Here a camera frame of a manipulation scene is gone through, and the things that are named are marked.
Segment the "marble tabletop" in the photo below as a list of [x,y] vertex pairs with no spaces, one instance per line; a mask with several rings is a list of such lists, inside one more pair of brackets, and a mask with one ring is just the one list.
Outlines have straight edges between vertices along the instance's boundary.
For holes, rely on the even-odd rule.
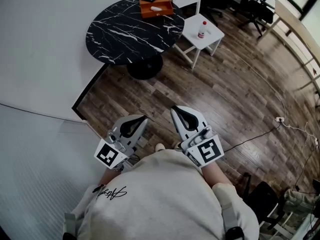
[[169,49],[181,36],[185,21],[173,5],[173,15],[142,18],[139,0],[121,0],[102,11],[86,33],[86,47],[97,60],[127,65]]

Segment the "person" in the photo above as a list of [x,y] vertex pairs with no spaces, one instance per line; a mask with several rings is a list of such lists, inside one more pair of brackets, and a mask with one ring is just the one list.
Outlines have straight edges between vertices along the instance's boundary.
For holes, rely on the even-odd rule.
[[244,239],[259,238],[256,215],[216,162],[199,169],[181,151],[155,151],[129,172],[106,169],[103,186],[87,189],[72,211],[77,240],[222,240],[228,203]]

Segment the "white chair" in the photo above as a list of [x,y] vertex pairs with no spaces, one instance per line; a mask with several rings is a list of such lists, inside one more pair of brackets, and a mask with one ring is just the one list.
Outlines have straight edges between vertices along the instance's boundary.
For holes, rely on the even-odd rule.
[[[194,69],[200,51],[206,48],[212,56],[225,34],[220,29],[218,29],[211,21],[209,21],[199,13],[201,0],[172,0],[172,2],[179,8],[196,3],[195,15],[184,20],[184,28],[182,32],[182,35],[193,46],[183,51],[176,44],[173,45],[173,47],[176,48],[181,53],[181,55],[191,64],[191,68]],[[207,26],[206,33],[204,34],[204,38],[199,38],[199,28],[204,21],[206,21]],[[195,48],[196,52],[192,61],[187,56],[187,53]]]

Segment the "sneaker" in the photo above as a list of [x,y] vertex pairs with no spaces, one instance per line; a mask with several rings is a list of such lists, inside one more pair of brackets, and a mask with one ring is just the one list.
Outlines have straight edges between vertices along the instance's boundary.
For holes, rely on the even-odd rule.
[[163,145],[162,143],[158,143],[157,145],[155,145],[154,151],[158,152],[165,149],[166,149],[165,145]]

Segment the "table pedestal base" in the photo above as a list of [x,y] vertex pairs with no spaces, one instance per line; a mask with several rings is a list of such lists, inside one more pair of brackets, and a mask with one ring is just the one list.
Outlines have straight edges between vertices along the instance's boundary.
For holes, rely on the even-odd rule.
[[131,63],[126,66],[130,76],[139,80],[147,80],[155,77],[162,69],[164,62],[161,55]]

